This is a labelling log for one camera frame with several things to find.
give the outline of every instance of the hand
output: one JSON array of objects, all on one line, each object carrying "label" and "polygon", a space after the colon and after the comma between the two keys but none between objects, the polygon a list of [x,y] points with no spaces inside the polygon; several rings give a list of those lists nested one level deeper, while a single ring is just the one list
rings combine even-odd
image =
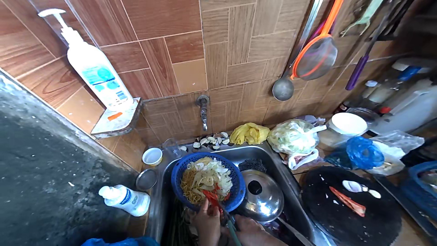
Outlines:
[{"label": "hand", "polygon": [[[266,232],[260,223],[251,218],[235,215],[235,222],[240,229],[236,234],[243,246],[287,246]],[[229,229],[222,227],[221,231],[223,234],[230,236]]]},{"label": "hand", "polygon": [[208,204],[208,199],[205,199],[193,220],[199,235],[199,246],[217,246],[220,239],[219,208],[213,207],[212,215],[208,215]]}]

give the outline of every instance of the white lotion bottle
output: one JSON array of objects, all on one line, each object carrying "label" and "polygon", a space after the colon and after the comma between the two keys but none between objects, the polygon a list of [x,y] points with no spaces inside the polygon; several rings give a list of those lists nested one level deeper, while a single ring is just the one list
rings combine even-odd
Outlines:
[{"label": "white lotion bottle", "polygon": [[65,10],[47,9],[38,13],[38,16],[52,14],[61,23],[61,35],[68,43],[68,61],[106,108],[111,111],[130,108],[133,98],[106,55],[97,47],[84,42],[77,31],[67,26],[61,13],[65,13]]},{"label": "white lotion bottle", "polygon": [[104,186],[100,188],[99,195],[105,199],[107,206],[121,208],[136,217],[143,216],[149,210],[150,196],[124,185]]}]

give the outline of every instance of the blue colander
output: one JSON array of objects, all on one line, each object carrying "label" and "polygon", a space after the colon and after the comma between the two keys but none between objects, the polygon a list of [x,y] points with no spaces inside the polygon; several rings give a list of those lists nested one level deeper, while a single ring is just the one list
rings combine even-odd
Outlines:
[{"label": "blue colander", "polygon": [[241,202],[243,201],[244,195],[246,194],[246,184],[244,183],[243,175],[238,170],[230,160],[213,153],[195,153],[184,156],[180,159],[176,165],[173,167],[173,171],[171,173],[171,186],[173,187],[173,191],[176,194],[176,197],[187,207],[194,211],[199,211],[200,206],[192,204],[185,196],[182,188],[180,187],[180,182],[182,180],[182,174],[187,169],[187,165],[190,162],[196,162],[198,159],[210,157],[212,159],[216,158],[217,161],[221,161],[222,165],[225,168],[231,171],[229,175],[232,179],[232,188],[230,190],[229,199],[223,201],[222,204],[225,207],[226,211],[230,212],[236,209]]}]

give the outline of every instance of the glass cup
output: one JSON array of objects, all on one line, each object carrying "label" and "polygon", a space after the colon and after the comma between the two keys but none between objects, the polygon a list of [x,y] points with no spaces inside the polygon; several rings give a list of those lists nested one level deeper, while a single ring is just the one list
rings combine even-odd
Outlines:
[{"label": "glass cup", "polygon": [[182,156],[182,151],[179,149],[179,145],[174,138],[167,139],[163,144],[163,148],[175,158],[180,158]]}]

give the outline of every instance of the sink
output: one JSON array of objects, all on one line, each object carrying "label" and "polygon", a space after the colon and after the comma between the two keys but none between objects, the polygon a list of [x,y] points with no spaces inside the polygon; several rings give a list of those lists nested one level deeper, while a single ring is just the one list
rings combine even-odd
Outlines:
[{"label": "sink", "polygon": [[[184,144],[184,146],[187,147],[188,152],[184,153],[183,156],[192,153],[192,144]],[[305,213],[299,198],[300,186],[298,182],[287,166],[282,163],[279,154],[271,149],[267,141],[258,145],[248,145],[247,143],[235,144],[234,146],[224,145],[218,151],[201,148],[197,151],[197,153],[199,152],[216,153],[236,165],[247,159],[261,159],[267,168],[267,174],[278,183],[284,193],[284,213],[290,224],[317,246],[335,245],[329,237],[314,225]],[[146,235],[154,238],[159,243],[161,243],[167,214],[170,209],[169,204],[172,204],[175,198],[170,178],[177,160],[171,158],[164,151],[162,162],[155,167],[158,172],[158,181],[150,191],[151,202]],[[296,242],[293,245],[302,245],[297,239],[295,240]]]}]

